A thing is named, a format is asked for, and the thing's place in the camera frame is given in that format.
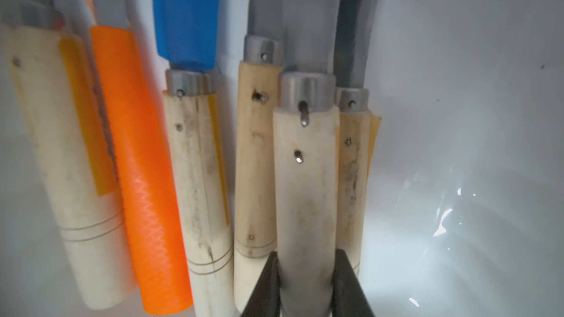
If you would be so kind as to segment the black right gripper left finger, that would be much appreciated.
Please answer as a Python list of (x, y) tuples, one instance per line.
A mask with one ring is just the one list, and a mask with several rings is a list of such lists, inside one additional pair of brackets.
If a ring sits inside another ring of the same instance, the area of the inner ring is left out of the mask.
[(241, 317), (280, 317), (281, 299), (277, 252), (270, 253)]

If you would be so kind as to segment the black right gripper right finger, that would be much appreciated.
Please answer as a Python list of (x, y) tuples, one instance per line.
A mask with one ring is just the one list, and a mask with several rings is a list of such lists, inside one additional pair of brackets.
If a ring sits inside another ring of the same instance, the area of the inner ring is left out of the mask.
[(332, 317), (375, 316), (343, 249), (336, 250), (331, 313)]

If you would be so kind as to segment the orange collar sickle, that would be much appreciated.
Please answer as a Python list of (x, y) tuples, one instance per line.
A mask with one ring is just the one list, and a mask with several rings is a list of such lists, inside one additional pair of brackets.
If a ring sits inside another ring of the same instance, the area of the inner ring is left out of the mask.
[(179, 210), (162, 120), (127, 0), (89, 0), (96, 70), (110, 125), (132, 263), (145, 312), (192, 306)]

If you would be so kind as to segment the white plastic storage box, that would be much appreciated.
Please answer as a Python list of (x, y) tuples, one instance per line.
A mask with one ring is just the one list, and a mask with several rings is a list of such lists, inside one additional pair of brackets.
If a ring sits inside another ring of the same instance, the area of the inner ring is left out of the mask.
[[(234, 218), (248, 0), (220, 0), (216, 68)], [(151, 316), (79, 295), (1, 51), (1, 316)], [(563, 316), (563, 0), (379, 0), (382, 117), (359, 280), (376, 316)]]

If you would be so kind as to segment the wooden handle sickle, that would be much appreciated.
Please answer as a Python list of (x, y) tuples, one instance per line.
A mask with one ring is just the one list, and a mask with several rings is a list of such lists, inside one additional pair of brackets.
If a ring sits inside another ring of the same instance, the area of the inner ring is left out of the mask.
[(333, 72), (340, 110), (336, 246), (359, 272), (367, 184), (380, 117), (369, 107), (365, 74), (378, 0), (340, 0)]
[(239, 64), (234, 198), (234, 299), (244, 311), (277, 247), (273, 110), (281, 71), (282, 0), (249, 0)]

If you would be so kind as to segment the blue blade sickle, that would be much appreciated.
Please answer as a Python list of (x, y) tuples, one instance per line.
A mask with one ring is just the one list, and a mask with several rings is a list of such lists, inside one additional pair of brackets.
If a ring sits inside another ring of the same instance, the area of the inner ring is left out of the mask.
[(184, 251), (197, 316), (232, 316), (234, 248), (223, 167), (216, 62), (219, 0), (153, 0)]

